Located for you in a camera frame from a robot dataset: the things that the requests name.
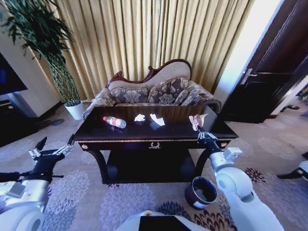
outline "lower table shelf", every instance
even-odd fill
[[[105,184],[190,182],[195,165],[188,150],[111,151],[107,172]]]

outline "sofa cushion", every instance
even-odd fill
[[[176,100],[174,101],[174,106],[180,106],[184,100],[187,98],[189,94],[189,91],[188,89],[184,89],[179,95],[178,97],[176,98]]]
[[[114,106],[116,100],[110,93],[101,92],[99,93],[94,101],[91,103],[93,106]]]
[[[148,96],[147,88],[116,87],[110,92],[118,103],[145,103]]]
[[[185,76],[169,78],[155,85],[149,92],[149,103],[173,104],[178,95],[187,88],[189,80]]]
[[[182,103],[182,106],[195,106],[200,105],[204,102],[204,100],[200,97],[198,92],[191,91],[188,97]]]

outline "floral upholstered sofa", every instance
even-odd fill
[[[83,118],[96,106],[192,106],[208,105],[216,113],[221,101],[202,86],[190,80],[192,68],[183,59],[174,59],[158,69],[149,67],[141,81],[130,81],[118,72],[83,113]]]

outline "floor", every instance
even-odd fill
[[[297,111],[287,109],[276,119],[262,124],[228,123],[239,135],[230,146],[239,147],[244,153],[236,160],[236,166],[248,174],[259,198],[274,211],[286,231],[304,231],[308,227],[308,183],[303,179],[276,177],[276,174],[297,168],[304,160],[301,154],[308,151],[308,118],[300,116],[307,106],[300,106]],[[44,136],[48,136],[45,149],[59,148],[81,124],[63,107],[48,120],[47,127],[42,126],[45,128],[38,133],[0,148],[1,172],[32,169],[35,163],[28,149]],[[51,183],[44,230],[113,231],[129,215],[147,209],[181,215],[210,230],[236,230],[228,202],[221,193],[216,203],[207,210],[198,211],[185,201],[187,183],[102,185],[94,158],[82,152],[77,144],[75,146],[76,149],[54,169],[55,174],[65,177]],[[200,153],[201,150],[191,150],[195,162]],[[203,175],[215,180],[209,163]]]

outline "white wall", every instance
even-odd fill
[[[226,102],[284,0],[255,0],[214,95]]]
[[[286,98],[278,105],[278,107],[271,113],[271,115],[277,115],[286,105],[291,103],[291,101],[294,99],[296,94],[298,94],[306,85],[308,84],[308,75],[299,82],[299,84],[291,88],[287,93],[286,93]]]
[[[55,106],[59,97],[45,75],[37,59],[32,60],[34,53],[28,49],[26,56],[21,48],[23,40],[17,40],[13,45],[12,40],[6,34],[0,33],[0,52],[23,81],[28,90],[18,93],[35,113],[41,116],[47,110]]]

